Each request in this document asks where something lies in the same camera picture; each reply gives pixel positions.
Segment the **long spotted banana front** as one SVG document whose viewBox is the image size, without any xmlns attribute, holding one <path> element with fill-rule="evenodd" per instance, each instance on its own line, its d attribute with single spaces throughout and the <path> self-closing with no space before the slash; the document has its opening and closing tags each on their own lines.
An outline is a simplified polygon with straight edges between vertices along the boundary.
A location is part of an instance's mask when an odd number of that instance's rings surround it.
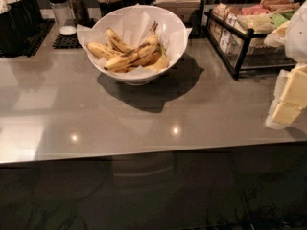
<svg viewBox="0 0 307 230">
<path fill-rule="evenodd" d="M 151 53 L 154 52 L 156 48 L 156 43 L 144 43 L 140 45 L 138 48 L 130 50 L 124 54 L 121 54 L 117 57 L 110 59 L 106 64 L 105 68 L 107 70 L 117 69 L 121 67 L 127 67 L 131 63 L 135 61 L 149 56 Z"/>
</svg>

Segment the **right yellow banana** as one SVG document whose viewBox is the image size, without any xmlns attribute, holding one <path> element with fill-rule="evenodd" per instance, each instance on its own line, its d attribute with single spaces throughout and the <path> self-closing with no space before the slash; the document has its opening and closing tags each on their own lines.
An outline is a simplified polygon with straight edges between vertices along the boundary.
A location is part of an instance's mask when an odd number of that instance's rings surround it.
<svg viewBox="0 0 307 230">
<path fill-rule="evenodd" d="M 169 59 L 166 55 L 166 50 L 162 45 L 160 45 L 158 49 L 153 53 L 153 57 L 150 63 L 146 65 L 145 68 L 160 71 L 164 68 L 167 68 L 168 65 Z"/>
</svg>

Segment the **yellow banana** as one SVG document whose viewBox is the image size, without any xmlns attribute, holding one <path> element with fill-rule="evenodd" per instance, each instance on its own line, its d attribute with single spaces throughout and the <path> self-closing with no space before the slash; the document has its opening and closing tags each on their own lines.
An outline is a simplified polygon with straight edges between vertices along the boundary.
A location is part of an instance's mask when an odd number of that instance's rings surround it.
<svg viewBox="0 0 307 230">
<path fill-rule="evenodd" d="M 153 57 L 150 63 L 146 65 L 145 68 L 160 71 L 164 68 L 167 68 L 168 65 L 169 59 L 166 55 L 166 50 L 162 45 L 160 45 L 158 49 L 153 53 Z"/>
<path fill-rule="evenodd" d="M 88 42 L 86 47 L 96 58 L 110 60 L 121 55 L 120 52 L 113 50 L 99 42 Z"/>
</svg>

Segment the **banana with upright stem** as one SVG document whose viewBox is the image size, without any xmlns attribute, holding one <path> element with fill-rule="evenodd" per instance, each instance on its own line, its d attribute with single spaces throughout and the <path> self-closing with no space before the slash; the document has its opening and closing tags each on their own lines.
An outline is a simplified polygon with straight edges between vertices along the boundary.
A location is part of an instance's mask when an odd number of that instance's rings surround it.
<svg viewBox="0 0 307 230">
<path fill-rule="evenodd" d="M 145 39 L 145 41 L 142 44 L 138 46 L 139 50 L 144 49 L 146 47 L 153 46 L 157 43 L 158 37 L 155 33 L 157 26 L 158 26 L 158 23 L 155 21 L 150 27 L 150 35 Z"/>
</svg>

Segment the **upper middle banana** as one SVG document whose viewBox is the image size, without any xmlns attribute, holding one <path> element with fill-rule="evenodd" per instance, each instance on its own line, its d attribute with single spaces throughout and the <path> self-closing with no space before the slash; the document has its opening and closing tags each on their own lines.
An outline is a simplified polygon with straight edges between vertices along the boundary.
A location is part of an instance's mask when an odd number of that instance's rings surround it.
<svg viewBox="0 0 307 230">
<path fill-rule="evenodd" d="M 121 39 L 121 37 L 117 33 L 115 33 L 111 28 L 106 29 L 106 34 L 113 47 L 119 50 L 120 52 L 125 53 L 131 50 L 131 47 L 127 43 L 125 43 Z"/>
</svg>

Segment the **left yellow banana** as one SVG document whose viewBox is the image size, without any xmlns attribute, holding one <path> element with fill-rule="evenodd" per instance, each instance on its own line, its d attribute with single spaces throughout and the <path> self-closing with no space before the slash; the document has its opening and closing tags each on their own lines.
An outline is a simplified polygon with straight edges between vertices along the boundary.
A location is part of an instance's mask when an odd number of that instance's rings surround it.
<svg viewBox="0 0 307 230">
<path fill-rule="evenodd" d="M 113 50 L 99 42 L 88 42 L 86 47 L 96 58 L 110 60 L 121 55 L 120 52 Z"/>
</svg>

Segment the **small black rubber mat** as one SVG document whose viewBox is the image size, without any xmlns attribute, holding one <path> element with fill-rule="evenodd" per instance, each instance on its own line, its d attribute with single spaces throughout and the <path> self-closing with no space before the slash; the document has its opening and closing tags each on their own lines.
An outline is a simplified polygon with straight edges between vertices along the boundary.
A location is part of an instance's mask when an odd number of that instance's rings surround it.
<svg viewBox="0 0 307 230">
<path fill-rule="evenodd" d="M 77 39 L 77 35 L 62 35 L 58 34 L 56 40 L 53 43 L 54 49 L 75 49 L 80 48 L 81 45 Z"/>
</svg>

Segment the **pepper shaker black lid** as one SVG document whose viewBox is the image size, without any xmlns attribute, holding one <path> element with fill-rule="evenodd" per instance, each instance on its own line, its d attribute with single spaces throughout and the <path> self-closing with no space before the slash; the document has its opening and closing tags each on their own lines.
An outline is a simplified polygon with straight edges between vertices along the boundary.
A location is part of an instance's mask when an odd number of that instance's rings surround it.
<svg viewBox="0 0 307 230">
<path fill-rule="evenodd" d="M 90 22 L 90 17 L 85 0 L 69 0 L 69 2 L 76 22 L 82 25 L 88 24 Z"/>
</svg>

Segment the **large black rubber mat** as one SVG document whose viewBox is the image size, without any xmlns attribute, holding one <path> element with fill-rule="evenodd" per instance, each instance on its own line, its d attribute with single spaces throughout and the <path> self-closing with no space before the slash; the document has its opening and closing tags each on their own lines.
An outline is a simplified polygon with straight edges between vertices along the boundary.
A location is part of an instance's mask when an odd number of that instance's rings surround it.
<svg viewBox="0 0 307 230">
<path fill-rule="evenodd" d="M 0 58 L 14 58 L 19 56 L 30 57 L 35 55 L 54 24 L 54 19 L 43 19 L 42 22 L 36 27 L 35 34 L 27 38 L 25 49 L 15 54 L 4 54 L 2 51 L 0 51 Z"/>
</svg>

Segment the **white plastic bag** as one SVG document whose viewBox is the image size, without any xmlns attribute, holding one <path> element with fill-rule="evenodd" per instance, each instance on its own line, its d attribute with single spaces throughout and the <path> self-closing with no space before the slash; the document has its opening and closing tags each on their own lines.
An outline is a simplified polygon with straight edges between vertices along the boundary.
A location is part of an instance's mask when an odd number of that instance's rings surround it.
<svg viewBox="0 0 307 230">
<path fill-rule="evenodd" d="M 284 46 L 285 55 L 296 62 L 307 62 L 307 0 L 285 22 L 271 32 L 264 40 L 271 47 Z"/>
</svg>

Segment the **black container back left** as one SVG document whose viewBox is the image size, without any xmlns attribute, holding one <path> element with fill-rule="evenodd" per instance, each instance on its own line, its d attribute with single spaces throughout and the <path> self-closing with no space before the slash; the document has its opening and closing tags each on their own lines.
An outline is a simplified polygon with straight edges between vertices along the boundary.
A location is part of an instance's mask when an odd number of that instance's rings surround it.
<svg viewBox="0 0 307 230">
<path fill-rule="evenodd" d="M 15 18 L 22 33 L 33 35 L 43 21 L 37 0 L 22 0 L 16 6 Z"/>
</svg>

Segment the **black container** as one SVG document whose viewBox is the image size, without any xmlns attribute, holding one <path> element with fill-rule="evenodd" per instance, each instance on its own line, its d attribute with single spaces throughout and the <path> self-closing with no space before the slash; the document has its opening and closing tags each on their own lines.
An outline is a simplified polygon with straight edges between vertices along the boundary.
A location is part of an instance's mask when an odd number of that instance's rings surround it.
<svg viewBox="0 0 307 230">
<path fill-rule="evenodd" d="M 4 56 L 18 56 L 26 48 L 28 22 L 23 0 L 10 3 L 0 14 L 0 51 Z"/>
<path fill-rule="evenodd" d="M 22 33 L 33 35 L 43 21 L 37 0 L 22 0 L 16 6 L 15 18 Z"/>
</svg>

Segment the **black container front left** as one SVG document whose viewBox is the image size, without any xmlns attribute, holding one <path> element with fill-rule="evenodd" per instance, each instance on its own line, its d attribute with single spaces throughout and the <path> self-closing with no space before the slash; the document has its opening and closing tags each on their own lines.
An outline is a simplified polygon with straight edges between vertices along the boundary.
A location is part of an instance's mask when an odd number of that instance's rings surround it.
<svg viewBox="0 0 307 230">
<path fill-rule="evenodd" d="M 26 48 L 28 22 L 23 0 L 10 3 L 0 14 L 0 51 L 4 56 L 18 56 Z"/>
</svg>

